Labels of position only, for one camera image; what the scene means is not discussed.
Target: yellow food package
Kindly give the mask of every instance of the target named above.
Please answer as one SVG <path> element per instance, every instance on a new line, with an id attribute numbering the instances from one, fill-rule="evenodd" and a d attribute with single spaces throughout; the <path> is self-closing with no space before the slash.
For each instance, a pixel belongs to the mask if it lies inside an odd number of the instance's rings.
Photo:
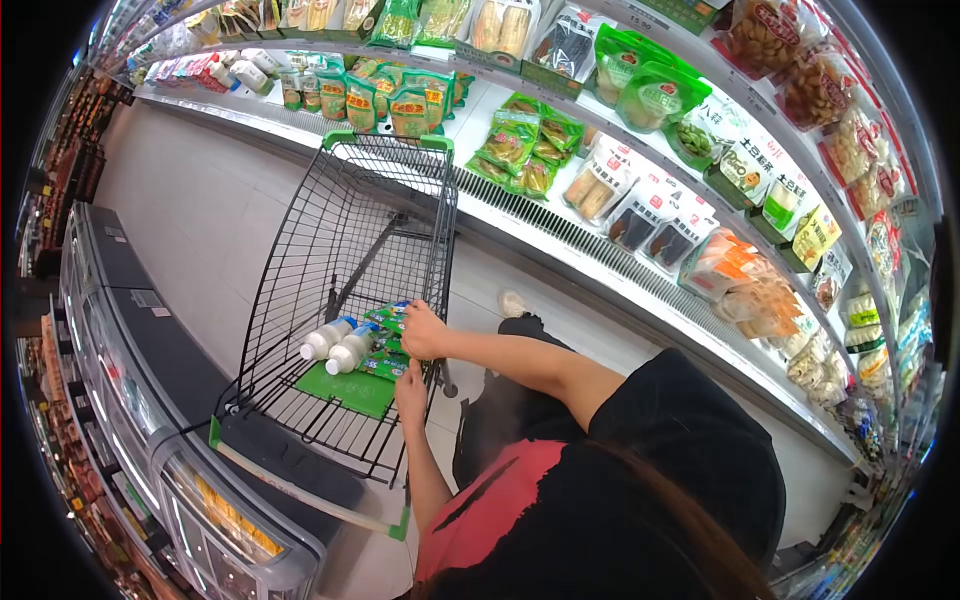
<path id="1" fill-rule="evenodd" d="M 347 73 L 345 79 L 347 120 L 359 132 L 372 132 L 376 128 L 376 85 L 352 73 Z"/>

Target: green cart handle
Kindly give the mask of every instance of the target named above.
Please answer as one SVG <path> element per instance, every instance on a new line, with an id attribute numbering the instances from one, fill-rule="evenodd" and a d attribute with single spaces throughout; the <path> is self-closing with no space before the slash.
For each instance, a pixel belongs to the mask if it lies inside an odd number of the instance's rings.
<path id="1" fill-rule="evenodd" d="M 336 516 L 347 523 L 353 523 L 354 525 L 359 525 L 365 529 L 370 529 L 371 531 L 390 536 L 394 540 L 406 540 L 407 527 L 410 525 L 409 504 L 406 504 L 403 507 L 403 512 L 400 514 L 400 523 L 398 525 L 393 525 L 391 523 L 386 523 L 384 521 L 375 519 L 371 516 L 357 513 L 356 511 L 352 511 L 348 508 L 340 506 L 339 504 L 330 502 L 329 500 L 324 500 L 316 494 L 310 493 L 307 490 L 298 487 L 296 484 L 285 479 L 281 479 L 269 471 L 264 470 L 254 461 L 250 460 L 243 454 L 240 454 L 240 452 L 231 448 L 229 445 L 224 444 L 224 442 L 220 439 L 220 422 L 216 417 L 210 418 L 209 444 L 211 448 L 229 458 L 243 470 L 255 475 L 260 481 L 270 484 L 281 492 L 296 498 L 303 504 L 312 506 L 318 511 L 322 511 L 328 515 Z"/>

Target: black pants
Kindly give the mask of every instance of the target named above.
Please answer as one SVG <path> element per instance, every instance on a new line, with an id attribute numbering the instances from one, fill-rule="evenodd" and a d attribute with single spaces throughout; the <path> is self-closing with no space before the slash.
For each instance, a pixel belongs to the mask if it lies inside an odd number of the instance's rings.
<path id="1" fill-rule="evenodd" d="M 505 319 L 497 333 L 521 335 L 571 350 L 543 331 L 543 321 L 530 313 Z M 461 403 L 460 427 L 453 452 L 453 478 L 469 486 L 508 444 L 520 440 L 582 440 L 586 434 L 556 398 L 525 388 L 487 370 L 484 391 L 476 401 Z"/>

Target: packaged pickled vegetable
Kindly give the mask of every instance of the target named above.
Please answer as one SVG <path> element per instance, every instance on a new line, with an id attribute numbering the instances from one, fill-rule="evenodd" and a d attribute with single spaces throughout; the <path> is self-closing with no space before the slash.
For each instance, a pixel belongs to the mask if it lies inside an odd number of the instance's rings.
<path id="1" fill-rule="evenodd" d="M 673 221 L 680 204 L 662 183 L 639 180 L 607 218 L 607 237 L 627 252 L 636 252 L 660 225 Z"/>
<path id="2" fill-rule="evenodd" d="M 464 167 L 466 167 L 468 171 L 476 173 L 483 179 L 496 183 L 497 185 L 503 185 L 513 178 L 512 175 L 497 165 L 477 155 L 473 155 L 473 158 L 468 160 Z"/>
<path id="3" fill-rule="evenodd" d="M 677 69 L 650 61 L 641 65 L 623 88 L 616 113 L 636 132 L 655 132 L 682 119 L 712 91 Z"/>
<path id="4" fill-rule="evenodd" d="M 736 0 L 732 26 L 723 39 L 734 64 L 753 79 L 762 79 L 789 66 L 827 32 L 806 2 Z"/>
<path id="5" fill-rule="evenodd" d="M 442 135 L 444 133 L 444 116 L 448 105 L 452 106 L 451 88 L 453 78 L 440 75 L 433 71 L 411 69 L 403 73 L 404 85 L 419 85 L 424 88 L 427 101 L 427 121 L 430 131 Z"/>
<path id="6" fill-rule="evenodd" d="M 498 110 L 493 114 L 487 141 L 476 154 L 515 177 L 533 153 L 539 130 L 538 114 Z"/>
<path id="7" fill-rule="evenodd" d="M 470 11 L 470 0 L 423 0 L 417 43 L 452 48 Z"/>
<path id="8" fill-rule="evenodd" d="M 832 46 L 797 58 L 787 67 L 783 112 L 802 132 L 836 123 L 853 105 L 859 82 Z"/>
<path id="9" fill-rule="evenodd" d="M 585 82 L 596 63 L 593 41 L 604 23 L 616 26 L 616 21 L 609 17 L 566 4 L 550 29 L 543 33 L 530 62 L 574 81 Z"/>
<path id="10" fill-rule="evenodd" d="M 404 85 L 387 100 L 390 121 L 397 135 L 419 138 L 430 133 L 427 122 L 427 102 L 423 88 Z"/>
<path id="11" fill-rule="evenodd" d="M 282 67 L 277 70 L 280 76 L 280 86 L 283 88 L 283 107 L 289 110 L 300 110 L 303 107 L 303 97 L 300 95 L 300 72 L 294 67 Z"/>
<path id="12" fill-rule="evenodd" d="M 359 132 L 376 128 L 376 85 L 352 73 L 345 76 L 347 84 L 347 120 Z"/>
<path id="13" fill-rule="evenodd" d="M 598 145 L 584 161 L 564 200 L 585 219 L 601 219 L 633 185 L 632 153 L 626 146 Z"/>
<path id="14" fill-rule="evenodd" d="M 665 269 L 679 264 L 719 227 L 716 221 L 702 214 L 698 203 L 681 201 L 680 213 L 650 240 L 644 252 Z"/>
<path id="15" fill-rule="evenodd" d="M 343 121 L 347 118 L 347 83 L 344 80 L 344 72 L 339 68 L 317 71 L 312 74 L 317 81 L 316 100 L 313 101 L 306 97 L 306 91 L 303 92 L 306 101 L 306 109 L 316 112 L 316 103 L 319 103 L 323 115 L 333 121 Z"/>
<path id="16" fill-rule="evenodd" d="M 540 21 L 540 0 L 474 0 L 470 19 L 471 46 L 520 60 Z"/>
<path id="17" fill-rule="evenodd" d="M 683 119 L 668 125 L 663 134 L 680 160 L 704 171 L 741 138 L 748 123 L 739 106 L 710 94 Z"/>
<path id="18" fill-rule="evenodd" d="M 906 181 L 900 162 L 890 154 L 876 162 L 847 191 L 853 211 L 861 220 L 870 219 L 906 192 Z"/>
<path id="19" fill-rule="evenodd" d="M 368 45 L 409 50 L 419 26 L 419 8 L 420 0 L 386 0 Z"/>
<path id="20" fill-rule="evenodd" d="M 810 289 L 821 308 L 830 310 L 852 269 L 850 260 L 840 250 L 831 248 L 824 254 L 820 268 L 810 280 Z"/>
<path id="21" fill-rule="evenodd" d="M 567 152 L 576 148 L 584 136 L 584 124 L 548 105 L 543 106 L 543 121 L 540 123 L 540 133 L 557 150 Z"/>

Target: long brown hair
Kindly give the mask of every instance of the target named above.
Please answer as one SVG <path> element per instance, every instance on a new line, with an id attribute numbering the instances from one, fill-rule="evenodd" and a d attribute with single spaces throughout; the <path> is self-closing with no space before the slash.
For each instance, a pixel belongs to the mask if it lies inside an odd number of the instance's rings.
<path id="1" fill-rule="evenodd" d="M 756 564 L 744 554 L 730 534 L 675 483 L 626 447 L 600 444 L 593 440 L 587 440 L 586 445 L 619 460 L 657 495 L 663 507 L 689 536 L 688 546 L 694 549 L 695 556 L 685 558 L 697 571 L 711 598 L 776 600 Z M 424 582 L 415 581 L 409 598 L 429 598 L 443 578 L 444 572 L 440 571 Z"/>

